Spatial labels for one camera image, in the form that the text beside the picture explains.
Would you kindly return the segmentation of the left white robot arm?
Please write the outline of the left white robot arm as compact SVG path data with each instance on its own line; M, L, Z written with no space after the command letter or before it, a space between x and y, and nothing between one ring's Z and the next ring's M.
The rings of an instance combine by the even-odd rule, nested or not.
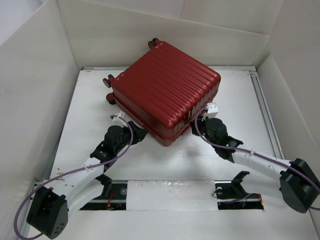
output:
M95 198L104 199L112 193L112 179L105 172L119 158L119 153L140 143L147 133L133 121L123 119L118 125L110 126L80 171L65 174L52 186L41 186L35 192L26 222L49 239L57 238L73 212Z

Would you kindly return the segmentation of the red hard-shell suitcase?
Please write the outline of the red hard-shell suitcase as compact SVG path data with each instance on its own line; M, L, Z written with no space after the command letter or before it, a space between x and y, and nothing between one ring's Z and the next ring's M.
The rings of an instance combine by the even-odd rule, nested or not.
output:
M153 38L149 51L103 83L116 104L162 146L191 127L196 113L217 95L221 75L166 41Z

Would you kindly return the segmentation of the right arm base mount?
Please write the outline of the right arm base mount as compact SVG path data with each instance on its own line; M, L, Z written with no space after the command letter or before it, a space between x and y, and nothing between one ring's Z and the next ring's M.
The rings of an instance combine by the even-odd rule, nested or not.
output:
M217 200L218 210L264 210L262 197L247 193L241 185L248 171L241 171L232 180L216 180L212 197Z

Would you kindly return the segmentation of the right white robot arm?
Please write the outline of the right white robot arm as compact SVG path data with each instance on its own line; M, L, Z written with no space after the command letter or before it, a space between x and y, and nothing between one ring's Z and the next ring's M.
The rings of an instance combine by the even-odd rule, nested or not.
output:
M191 122L192 134L202 138L223 160L241 165L271 179L271 183L250 176L242 170L228 183L219 184L216 196L231 205L263 194L282 199L291 209L306 213L320 194L320 181L306 161L279 159L254 151L241 140L231 137L218 118L198 116Z

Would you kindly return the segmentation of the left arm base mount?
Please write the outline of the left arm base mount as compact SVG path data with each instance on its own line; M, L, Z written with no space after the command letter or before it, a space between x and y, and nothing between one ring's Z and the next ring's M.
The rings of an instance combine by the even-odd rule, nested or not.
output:
M102 194L85 204L81 211L125 211L127 209L127 181L113 181Z

